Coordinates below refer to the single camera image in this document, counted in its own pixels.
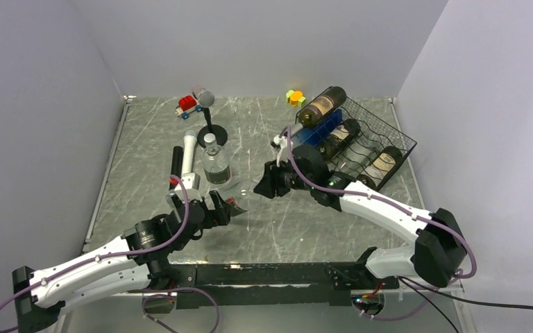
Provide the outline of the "dark wine bottle black neck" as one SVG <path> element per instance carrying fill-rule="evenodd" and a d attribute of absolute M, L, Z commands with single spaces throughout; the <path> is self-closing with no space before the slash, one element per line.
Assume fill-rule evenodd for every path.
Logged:
<path fill-rule="evenodd" d="M 334 156 L 345 150 L 361 133 L 359 122 L 347 119 L 338 125 L 317 146 L 324 161 L 329 162 Z"/>

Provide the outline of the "clear round bottle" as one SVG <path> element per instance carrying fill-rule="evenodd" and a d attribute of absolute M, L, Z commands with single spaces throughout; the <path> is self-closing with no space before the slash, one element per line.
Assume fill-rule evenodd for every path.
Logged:
<path fill-rule="evenodd" d="M 222 185 L 231 178 L 230 158 L 227 152 L 217 143 L 217 137 L 208 133 L 203 137 L 205 148 L 201 163 L 207 181 L 213 185 Z"/>
<path fill-rule="evenodd" d="M 233 180 L 231 184 L 221 191 L 221 195 L 224 200 L 227 200 L 230 197 L 246 200 L 249 211 L 253 207 L 253 198 L 255 197 L 253 188 L 256 186 L 256 184 L 256 181 L 249 179 L 236 181 Z"/>

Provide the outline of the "clear round bottle front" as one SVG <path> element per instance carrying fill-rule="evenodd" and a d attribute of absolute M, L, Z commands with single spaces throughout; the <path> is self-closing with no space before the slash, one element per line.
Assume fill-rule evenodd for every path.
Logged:
<path fill-rule="evenodd" d="M 253 198 L 255 197 L 253 188 L 256 186 L 256 184 L 256 181 L 249 179 L 236 181 L 233 180 L 231 184 L 221 191 L 221 195 L 224 200 L 227 200 L 230 197 L 246 200 L 249 211 L 253 207 Z"/>

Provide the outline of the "clear glass bottle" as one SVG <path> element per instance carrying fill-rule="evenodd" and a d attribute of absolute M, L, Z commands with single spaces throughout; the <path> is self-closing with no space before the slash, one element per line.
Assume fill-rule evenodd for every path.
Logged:
<path fill-rule="evenodd" d="M 371 142 L 355 140 L 341 154 L 339 170 L 344 173 L 360 174 L 372 163 L 378 150 Z"/>

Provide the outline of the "dark green wine bottle front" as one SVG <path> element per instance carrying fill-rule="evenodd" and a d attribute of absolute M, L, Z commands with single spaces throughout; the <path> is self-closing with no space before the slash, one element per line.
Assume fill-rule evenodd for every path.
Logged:
<path fill-rule="evenodd" d="M 395 146 L 384 147 L 377 157 L 368 165 L 356 179 L 367 187 L 378 190 L 384 178 L 396 168 L 403 158 L 402 151 Z"/>

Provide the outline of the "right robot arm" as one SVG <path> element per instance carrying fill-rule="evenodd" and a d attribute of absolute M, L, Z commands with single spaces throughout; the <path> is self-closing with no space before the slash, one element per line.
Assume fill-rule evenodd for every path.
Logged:
<path fill-rule="evenodd" d="M 318 204 L 362 217 L 405 241 L 401 248 L 368 250 L 355 269 L 360 286 L 372 288 L 382 278 L 411 275 L 441 288 L 462 278 L 460 266 L 471 252 L 450 211 L 430 212 L 382 195 L 346 173 L 329 170 L 311 146 L 284 148 L 277 160 L 265 163 L 253 191 L 275 198 L 293 189 L 308 191 Z"/>

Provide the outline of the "dark wine bottle silver neck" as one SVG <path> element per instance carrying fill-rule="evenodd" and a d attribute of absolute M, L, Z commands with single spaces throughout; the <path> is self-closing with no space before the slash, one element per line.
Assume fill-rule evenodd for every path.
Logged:
<path fill-rule="evenodd" d="M 302 129 L 313 129 L 319 125 L 333 111 L 339 108 L 347 99 L 344 88 L 330 86 L 301 108 L 296 115 L 296 123 L 291 127 L 291 137 Z"/>

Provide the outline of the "blue square glass bottle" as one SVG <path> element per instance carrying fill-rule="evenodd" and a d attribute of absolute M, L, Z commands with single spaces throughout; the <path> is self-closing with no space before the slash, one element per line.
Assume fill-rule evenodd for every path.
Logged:
<path fill-rule="evenodd" d="M 342 109 L 337 108 L 314 128 L 304 128 L 292 137 L 294 146 L 307 144 L 317 147 L 337 126 L 342 123 Z"/>

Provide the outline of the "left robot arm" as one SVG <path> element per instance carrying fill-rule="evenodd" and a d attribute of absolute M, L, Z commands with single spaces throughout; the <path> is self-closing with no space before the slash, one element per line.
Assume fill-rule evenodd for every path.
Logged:
<path fill-rule="evenodd" d="M 85 303 L 125 291 L 163 291 L 192 287 L 191 268 L 170 264 L 169 255 L 199 240 L 204 230 L 226 226 L 245 213 L 234 198 L 226 200 L 215 190 L 208 208 L 203 199 L 187 205 L 175 199 L 168 214 L 140 221 L 109 243 L 69 262 L 34 270 L 27 266 L 12 274 L 19 332 L 39 332 L 62 314 Z"/>

